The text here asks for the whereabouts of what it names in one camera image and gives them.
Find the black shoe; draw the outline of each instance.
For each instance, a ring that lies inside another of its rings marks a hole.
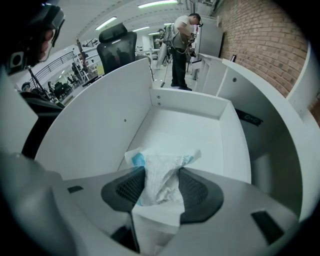
[[[190,88],[187,87],[187,86],[180,86],[180,87],[179,87],[179,90],[192,91],[192,89],[190,89]]]

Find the red brick wall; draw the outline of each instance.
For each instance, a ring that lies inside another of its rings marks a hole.
[[[271,0],[224,0],[213,13],[224,32],[221,58],[255,72],[284,97],[305,63],[308,44],[299,28]]]

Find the chair headrest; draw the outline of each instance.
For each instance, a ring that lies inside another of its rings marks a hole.
[[[125,36],[127,33],[128,30],[124,24],[120,23],[103,30],[99,35],[99,41],[100,43],[108,43]]]

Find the railing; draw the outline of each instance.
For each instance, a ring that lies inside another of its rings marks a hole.
[[[74,52],[71,51],[60,58],[57,58],[56,60],[49,63],[47,66],[45,66],[43,69],[41,69],[38,73],[35,74],[35,77],[40,81],[42,78],[44,78],[46,75],[48,75],[51,71],[62,65],[63,63],[66,63],[67,61],[71,60],[73,57],[75,57]],[[35,86],[35,81],[31,78],[29,80],[30,87]]]
[[[96,45],[99,44],[99,41],[98,39],[94,38],[94,39],[91,39],[87,44],[85,44],[84,46],[85,47],[95,47]]]

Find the ceiling light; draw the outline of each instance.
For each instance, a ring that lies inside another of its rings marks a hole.
[[[115,44],[115,43],[117,43],[117,42],[119,42],[119,41],[121,41],[121,39],[119,39],[119,40],[117,40],[117,41],[114,41],[114,42],[112,42],[111,44],[113,45],[113,44]]]
[[[95,30],[102,29],[105,25],[109,24],[110,22],[113,22],[117,17],[112,17],[111,19],[108,19],[106,22],[102,23],[100,26],[98,26]]]
[[[136,32],[136,31],[139,31],[139,30],[145,30],[145,29],[148,29],[148,28],[149,28],[148,26],[144,26],[144,27],[132,30],[132,32]]]
[[[141,8],[146,8],[150,6],[157,6],[157,5],[164,5],[164,4],[176,4],[178,3],[177,0],[163,0],[163,1],[157,1],[157,2],[150,2],[142,5],[138,5],[138,7]]]

